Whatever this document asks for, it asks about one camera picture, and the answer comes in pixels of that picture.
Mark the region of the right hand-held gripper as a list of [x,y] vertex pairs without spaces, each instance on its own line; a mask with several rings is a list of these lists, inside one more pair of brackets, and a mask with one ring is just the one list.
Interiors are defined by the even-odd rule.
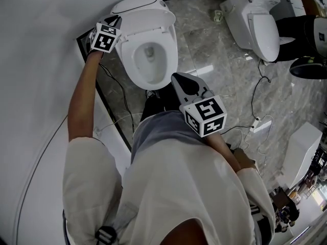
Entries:
[[171,82],[181,103],[179,110],[184,121],[197,135],[205,137],[224,128],[227,111],[222,100],[201,78],[176,72]]

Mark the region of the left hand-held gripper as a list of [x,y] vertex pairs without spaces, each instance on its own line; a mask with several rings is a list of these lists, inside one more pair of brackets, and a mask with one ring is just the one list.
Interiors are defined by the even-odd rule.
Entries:
[[122,32],[119,30],[122,17],[119,15],[105,15],[101,17],[101,23],[96,23],[89,35],[90,50],[110,53],[119,41]]

